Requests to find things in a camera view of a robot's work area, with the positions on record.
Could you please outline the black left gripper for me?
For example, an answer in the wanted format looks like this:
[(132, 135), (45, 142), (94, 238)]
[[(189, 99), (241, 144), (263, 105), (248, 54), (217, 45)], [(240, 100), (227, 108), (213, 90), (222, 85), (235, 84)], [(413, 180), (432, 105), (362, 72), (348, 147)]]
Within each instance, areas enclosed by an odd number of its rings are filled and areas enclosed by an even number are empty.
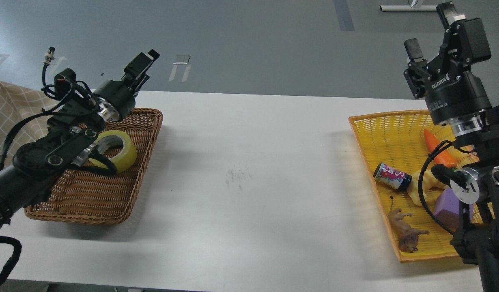
[(121, 122), (134, 109), (138, 90), (150, 78), (147, 71), (159, 57), (160, 54), (154, 49), (139, 53), (125, 67), (123, 81), (105, 81), (94, 91), (97, 97), (113, 108), (113, 121)]

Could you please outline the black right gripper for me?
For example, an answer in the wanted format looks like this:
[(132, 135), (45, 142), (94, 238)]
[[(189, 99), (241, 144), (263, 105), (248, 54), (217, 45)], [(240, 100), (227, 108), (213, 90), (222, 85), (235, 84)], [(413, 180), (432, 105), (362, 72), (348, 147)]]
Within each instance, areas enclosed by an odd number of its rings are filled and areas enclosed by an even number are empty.
[(439, 54), (428, 63), (418, 40), (405, 40), (404, 77), (413, 97), (425, 101), (433, 124), (440, 125), (491, 108), (482, 81), (471, 72), (473, 64), (491, 58), (491, 49), (481, 18), (457, 13), (453, 2), (436, 10), (445, 31)]

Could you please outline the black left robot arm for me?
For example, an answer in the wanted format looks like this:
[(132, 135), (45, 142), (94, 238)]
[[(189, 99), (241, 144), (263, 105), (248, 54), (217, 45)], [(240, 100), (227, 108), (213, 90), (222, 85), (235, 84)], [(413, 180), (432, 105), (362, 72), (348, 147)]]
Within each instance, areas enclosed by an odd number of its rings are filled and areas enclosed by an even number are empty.
[[(121, 168), (99, 151), (99, 132), (108, 122), (121, 122), (135, 107), (135, 98), (150, 78), (147, 71), (159, 59), (155, 50), (139, 53), (124, 69), (119, 81), (105, 81), (92, 90), (76, 73), (66, 68), (46, 83), (47, 67), (54, 59), (53, 47), (44, 58), (41, 91), (56, 100), (53, 108), (19, 121), (5, 137), (0, 155), (0, 229), (11, 222), (21, 208), (45, 202), (66, 170), (113, 176)], [(47, 134), (24, 144), (16, 151), (11, 165), (5, 166), (8, 151), (18, 132), (29, 122), (48, 117)], [(1, 236), (0, 244), (13, 251), (0, 272), (0, 286), (8, 279), (21, 256), (21, 242)]]

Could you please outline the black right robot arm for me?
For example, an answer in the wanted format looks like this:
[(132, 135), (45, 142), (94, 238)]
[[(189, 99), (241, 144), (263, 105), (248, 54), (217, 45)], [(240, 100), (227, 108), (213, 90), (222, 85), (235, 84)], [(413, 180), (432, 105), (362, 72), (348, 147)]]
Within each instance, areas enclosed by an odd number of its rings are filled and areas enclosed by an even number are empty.
[(450, 244), (465, 264), (478, 266), (485, 292), (499, 292), (499, 106), (493, 107), (471, 66), (491, 57), (483, 22), (457, 13), (452, 2), (436, 7), (444, 28), (443, 44), (432, 61), (423, 58), (417, 39), (404, 42), (409, 58), (404, 77), (423, 99), (435, 125), (449, 125), (454, 141), (443, 141), (422, 166), (450, 146), (471, 146), (478, 161), (456, 170), (431, 171), (459, 199), (459, 224)]

